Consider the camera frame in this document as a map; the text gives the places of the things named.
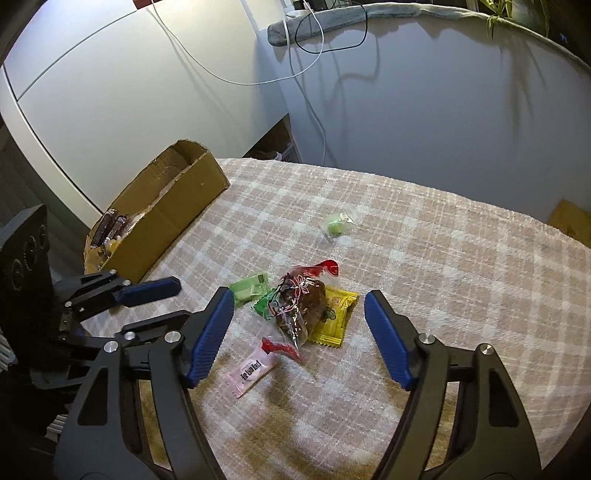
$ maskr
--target white cable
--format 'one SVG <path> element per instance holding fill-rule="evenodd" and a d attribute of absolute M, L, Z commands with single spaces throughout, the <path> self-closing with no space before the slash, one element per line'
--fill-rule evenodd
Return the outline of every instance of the white cable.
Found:
<path fill-rule="evenodd" d="M 191 57 L 191 59 L 193 59 L 193 61 L 197 65 L 199 65 L 208 74 L 210 74 L 210 75 L 214 76 L 215 78 L 217 78 L 218 80 L 221 80 L 221 81 L 226 82 L 226 83 L 231 83 L 233 85 L 255 86 L 255 85 L 265 85 L 267 83 L 280 82 L 281 80 L 295 79 L 298 75 L 301 75 L 306 70 L 310 69 L 312 67 L 312 65 L 314 65 L 314 63 L 316 63 L 318 60 L 320 60 L 320 56 L 322 55 L 322 49 L 324 48 L 324 30 L 322 30 L 322 25 L 320 25 L 320 22 L 318 21 L 318 18 L 316 17 L 316 14 L 312 10 L 310 4 L 306 0 L 304 0 L 304 5 L 306 6 L 306 8 L 308 10 L 310 10 L 310 13 L 312 14 L 312 17 L 314 17 L 314 20 L 316 20 L 316 23 L 318 23 L 318 28 L 320 29 L 320 35 L 322 37 L 322 43 L 320 44 L 320 51 L 318 53 L 318 56 L 314 59 L 314 61 L 312 63 L 310 63 L 310 65 L 308 65 L 304 70 L 302 70 L 299 73 L 295 73 L 293 71 L 293 69 L 292 69 L 291 72 L 293 73 L 293 75 L 291 75 L 289 77 L 282 77 L 282 78 L 278 78 L 278 79 L 274 79 L 274 80 L 267 80 L 265 82 L 256 82 L 256 83 L 242 83 L 242 82 L 233 82 L 231 80 L 226 80 L 226 79 L 224 79 L 224 78 L 216 75 L 215 73 L 211 72 L 210 70 L 208 70 L 207 67 L 205 67 L 200 61 L 198 61 L 198 59 L 196 59 L 195 57 L 193 57 L 193 55 L 191 55 L 191 53 L 183 45 L 183 42 L 181 42 L 178 39 L 178 37 L 174 33 L 172 33 L 170 31 L 170 29 L 166 26 L 166 24 L 164 23 L 164 21 L 160 17 L 160 14 L 158 13 L 158 10 L 156 10 L 156 4 L 154 3 L 154 0 L 151 0 L 151 1 L 152 1 L 152 7 L 154 8 L 154 13 L 156 14 L 156 17 L 158 17 L 158 20 L 160 22 L 160 25 L 162 25 L 162 28 L 165 29 L 170 35 L 172 35 L 172 37 L 178 42 L 179 46 L 184 50 L 184 52 L 187 55 L 189 55 L 189 57 Z M 289 50 L 290 38 L 289 38 L 289 34 L 288 34 L 287 30 L 285 32 L 285 36 L 287 38 L 287 47 L 288 47 L 288 50 Z"/>
<path fill-rule="evenodd" d="M 283 15 L 283 28 L 285 28 L 285 37 L 287 39 L 287 57 L 289 58 L 289 61 L 290 61 L 291 72 L 292 72 L 292 74 L 294 74 L 293 75 L 294 82 L 297 84 L 298 88 L 300 89 L 300 92 L 303 95 L 304 100 L 306 101 L 306 105 L 310 109 L 310 112 L 312 112 L 312 116 L 316 120 L 316 123 L 318 123 L 320 130 L 322 130 L 323 139 L 324 139 L 324 147 L 323 147 L 323 153 L 322 153 L 322 166 L 324 167 L 326 164 L 326 130 L 324 129 L 324 125 L 322 125 L 320 118 L 318 118 L 316 111 L 312 107 L 312 104 L 310 103 L 310 100 L 308 99 L 306 93 L 304 92 L 304 89 L 300 85 L 300 82 L 296 78 L 295 71 L 294 71 L 294 65 L 293 65 L 293 62 L 291 61 L 290 35 L 289 35 L 289 31 L 287 30 L 287 22 L 285 21 L 285 14 Z"/>

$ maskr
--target white cabinet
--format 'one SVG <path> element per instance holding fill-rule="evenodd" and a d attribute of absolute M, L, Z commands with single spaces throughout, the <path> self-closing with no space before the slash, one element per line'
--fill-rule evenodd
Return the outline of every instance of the white cabinet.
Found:
<path fill-rule="evenodd" d="M 5 60 L 16 98 L 85 38 L 135 11 L 132 0 L 48 0 L 25 27 Z"/>
<path fill-rule="evenodd" d="M 157 9 L 219 76 L 245 83 L 274 77 L 239 0 L 164 0 Z M 18 104 L 53 161 L 100 210 L 175 141 L 239 157 L 287 113 L 275 83 L 230 85 L 206 73 L 161 28 L 152 7 L 82 42 Z"/>

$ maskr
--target cardboard box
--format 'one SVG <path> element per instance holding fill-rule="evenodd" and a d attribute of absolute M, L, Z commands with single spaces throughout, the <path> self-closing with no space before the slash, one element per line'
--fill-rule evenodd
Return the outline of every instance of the cardboard box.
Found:
<path fill-rule="evenodd" d="M 548 225 L 591 248 L 591 215 L 574 203 L 561 200 Z"/>
<path fill-rule="evenodd" d="M 90 248 L 96 222 L 86 238 L 85 273 L 114 268 L 121 277 L 140 281 L 193 219 L 229 186 L 205 147 L 179 140 L 152 160 L 111 204 L 110 208 L 128 218 L 142 211 L 145 214 L 104 263 L 99 249 Z"/>

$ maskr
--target green snack packet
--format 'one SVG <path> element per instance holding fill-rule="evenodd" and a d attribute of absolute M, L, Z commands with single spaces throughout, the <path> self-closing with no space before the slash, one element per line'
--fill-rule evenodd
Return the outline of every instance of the green snack packet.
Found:
<path fill-rule="evenodd" d="M 266 273 L 252 275 L 228 285 L 234 294 L 234 305 L 242 305 L 247 301 L 259 300 L 271 291 Z"/>
<path fill-rule="evenodd" d="M 258 302 L 256 302 L 252 309 L 257 312 L 261 317 L 265 320 L 269 319 L 269 311 L 267 310 L 267 304 L 269 303 L 269 299 L 273 296 L 274 291 L 271 290 L 267 293 L 263 298 L 261 298 Z"/>

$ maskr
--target power cord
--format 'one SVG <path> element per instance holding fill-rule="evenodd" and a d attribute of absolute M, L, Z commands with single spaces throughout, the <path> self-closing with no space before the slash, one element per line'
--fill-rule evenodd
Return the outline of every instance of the power cord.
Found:
<path fill-rule="evenodd" d="M 158 13 L 158 10 L 156 9 L 156 4 L 154 3 L 154 0 L 151 0 L 152 2 L 152 7 L 154 9 L 154 14 L 156 15 L 156 17 L 158 18 L 158 21 L 160 23 L 160 25 L 162 26 L 163 30 L 168 32 L 169 35 L 171 35 L 176 42 L 179 44 L 179 46 L 183 49 L 183 51 L 197 64 L 199 65 L 203 70 L 205 70 L 208 74 L 212 75 L 213 77 L 217 78 L 218 80 L 221 80 L 223 82 L 226 83 L 230 83 L 232 85 L 242 85 L 242 86 L 255 86 L 255 85 L 266 85 L 268 83 L 274 83 L 274 82 L 280 82 L 281 80 L 288 80 L 288 79 L 294 79 L 296 85 L 298 86 L 302 96 L 304 97 L 304 100 L 306 101 L 306 105 L 307 107 L 310 109 L 310 112 L 312 113 L 312 116 L 314 117 L 314 119 L 316 120 L 316 122 L 318 123 L 318 126 L 320 127 L 320 130 L 322 132 L 323 135 L 323 153 L 322 153 L 322 166 L 324 167 L 326 165 L 326 130 L 324 128 L 324 125 L 322 124 L 322 122 L 320 121 L 320 118 L 318 117 L 318 114 L 316 113 L 316 111 L 314 110 L 314 108 L 312 107 L 312 104 L 310 103 L 310 100 L 308 99 L 304 89 L 302 88 L 300 82 L 297 80 L 297 77 L 299 75 L 302 75 L 304 72 L 306 72 L 307 70 L 309 70 L 314 63 L 316 63 L 319 59 L 320 59 L 320 55 L 323 52 L 324 49 L 324 31 L 322 30 L 322 25 L 320 24 L 320 21 L 318 21 L 318 18 L 316 17 L 316 14 L 314 13 L 314 11 L 312 10 L 312 8 L 310 7 L 310 4 L 306 1 L 304 1 L 304 5 L 306 6 L 306 8 L 310 11 L 310 13 L 308 15 L 306 15 L 306 18 L 308 18 L 310 15 L 312 15 L 314 17 L 314 20 L 316 20 L 316 23 L 318 24 L 318 28 L 320 29 L 320 35 L 322 37 L 322 41 L 320 43 L 320 51 L 319 52 L 311 52 L 314 53 L 316 55 L 318 55 L 314 61 L 308 65 L 305 69 L 303 69 L 301 72 L 296 73 L 294 70 L 294 66 L 293 66 L 293 61 L 291 59 L 291 46 L 290 46 L 290 35 L 289 35 L 289 31 L 287 28 L 287 23 L 285 21 L 285 14 L 283 15 L 283 27 L 285 28 L 285 38 L 287 39 L 287 54 L 288 54 L 288 58 L 289 58 L 289 62 L 290 62 L 290 69 L 291 69 L 291 76 L 288 77 L 281 77 L 278 79 L 274 79 L 274 80 L 267 80 L 265 82 L 256 82 L 256 83 L 242 83 L 242 82 L 233 82 L 231 80 L 226 80 L 218 75 L 216 75 L 215 73 L 211 72 L 206 66 L 204 66 L 200 61 L 198 61 L 198 59 L 196 59 L 191 52 L 189 52 L 186 47 L 183 45 L 183 42 L 181 42 L 178 37 L 166 26 L 166 24 L 164 23 L 164 21 L 162 20 L 162 18 L 160 17 L 160 14 Z M 335 48 L 332 51 L 335 50 L 344 50 L 344 48 Z"/>
<path fill-rule="evenodd" d="M 287 30 L 287 22 L 285 20 L 285 14 L 283 15 L 283 28 L 285 28 L 285 38 L 287 39 L 287 57 L 290 61 L 290 69 L 292 73 L 295 73 L 294 71 L 294 65 L 293 62 L 291 60 L 291 46 L 290 46 L 290 33 Z M 318 114 L 316 114 L 316 111 L 314 110 L 314 107 L 312 107 L 312 104 L 310 103 L 310 100 L 308 99 L 306 93 L 304 92 L 303 87 L 301 86 L 299 80 L 296 78 L 296 76 L 293 76 L 294 82 L 295 84 L 298 86 L 298 88 L 300 89 L 300 92 L 302 94 L 302 96 L 304 97 L 304 100 L 306 101 L 306 105 L 308 106 L 308 108 L 310 109 L 310 112 L 312 113 L 312 116 L 314 117 L 314 120 L 316 120 L 316 123 L 318 124 L 318 126 L 320 127 L 320 130 L 322 132 L 322 136 L 323 136 L 323 152 L 322 152 L 322 166 L 326 166 L 326 130 L 324 129 L 324 125 L 322 125 L 322 122 L 320 121 L 320 118 L 318 118 Z"/>
<path fill-rule="evenodd" d="M 156 9 L 156 4 L 154 3 L 154 0 L 151 0 L 152 2 L 152 7 L 154 8 L 154 13 L 156 14 L 156 17 L 158 17 L 158 21 L 160 22 L 160 25 L 162 26 L 162 28 L 168 32 L 179 44 L 179 46 L 183 49 L 183 51 L 197 64 L 199 65 L 203 70 L 205 70 L 208 74 L 212 75 L 213 77 L 217 78 L 218 80 L 221 80 L 223 82 L 226 83 L 231 83 L 232 85 L 242 85 L 242 86 L 255 86 L 255 85 L 266 85 L 267 83 L 274 83 L 274 82 L 280 82 L 281 80 L 288 80 L 288 79 L 294 79 L 299 75 L 302 75 L 304 72 L 308 71 L 313 65 L 314 63 L 316 63 L 319 59 L 320 59 L 320 55 L 323 52 L 324 49 L 324 31 L 322 30 L 322 25 L 320 25 L 320 22 L 318 21 L 318 18 L 316 17 L 316 14 L 314 13 L 314 11 L 312 10 L 310 4 L 306 1 L 304 1 L 304 5 L 306 6 L 306 8 L 308 10 L 310 10 L 310 13 L 308 15 L 312 15 L 314 17 L 314 20 L 316 20 L 316 23 L 318 23 L 318 28 L 320 29 L 320 35 L 322 37 L 322 42 L 320 44 L 320 51 L 319 52 L 314 52 L 318 54 L 318 57 L 316 59 L 314 59 L 314 61 L 312 63 L 310 63 L 310 65 L 308 65 L 304 70 L 302 70 L 301 72 L 295 73 L 292 71 L 293 75 L 289 76 L 289 77 L 282 77 L 282 78 L 278 78 L 278 79 L 273 79 L 273 80 L 266 80 L 264 82 L 255 82 L 255 83 L 242 83 L 242 82 L 233 82 L 231 80 L 226 80 L 218 75 L 216 75 L 215 73 L 211 72 L 205 65 L 203 65 L 200 61 L 198 61 L 198 59 L 196 59 L 195 57 L 193 57 L 193 55 L 191 55 L 191 52 L 189 52 L 185 46 L 183 45 L 183 42 L 181 42 L 178 37 L 172 33 L 170 31 L 170 29 L 166 26 L 166 24 L 164 23 L 164 21 L 162 20 L 162 18 L 160 17 L 160 14 L 158 13 L 158 10 Z"/>
<path fill-rule="evenodd" d="M 359 2 L 356 2 L 355 0 L 350 0 L 350 1 L 351 1 L 351 3 L 352 3 L 352 4 L 359 5 L 361 8 L 363 8 L 363 13 L 365 14 L 365 32 L 364 32 L 364 34 L 363 34 L 363 38 L 361 39 L 361 41 L 360 41 L 359 43 L 357 43 L 357 45 L 351 45 L 351 46 L 349 46 L 349 47 L 341 47 L 341 48 L 330 48 L 330 49 L 328 49 L 328 50 L 323 50 L 323 49 L 320 49 L 320 51 L 311 51 L 311 50 L 308 50 L 308 49 L 306 49 L 306 48 L 302 47 L 302 46 L 300 45 L 300 43 L 298 42 L 298 40 L 297 40 L 297 33 L 300 31 L 300 27 L 301 27 L 301 25 L 302 25 L 302 22 L 303 22 L 303 21 L 304 21 L 306 18 L 308 18 L 308 17 L 310 16 L 310 14 L 307 14 L 307 15 L 306 15 L 304 18 L 302 18 L 302 19 L 300 20 L 300 23 L 298 23 L 298 25 L 297 25 L 297 28 L 295 29 L 295 34 L 294 34 L 294 41 L 295 41 L 295 44 L 296 44 L 296 45 L 297 45 L 297 46 L 298 46 L 298 47 L 299 47 L 301 50 L 303 50 L 303 51 L 305 51 L 305 52 L 307 52 L 307 53 L 314 54 L 314 55 L 320 55 L 320 53 L 328 53 L 328 52 L 331 52 L 331 51 L 349 50 L 350 48 L 356 48 L 356 47 L 359 47 L 359 46 L 360 46 L 360 45 L 361 45 L 361 44 L 362 44 L 362 43 L 365 41 L 365 39 L 366 39 L 366 38 L 367 38 L 367 36 L 368 36 L 368 24 L 369 24 L 369 21 L 368 21 L 368 11 L 367 11 L 367 10 L 365 9 L 365 7 L 364 7 L 362 4 L 360 4 Z M 337 0 L 335 0 L 335 1 L 333 2 L 332 6 L 331 6 L 331 7 L 330 7 L 328 10 L 332 10 L 332 9 L 335 7 L 335 5 L 336 5 L 336 2 L 337 2 Z"/>

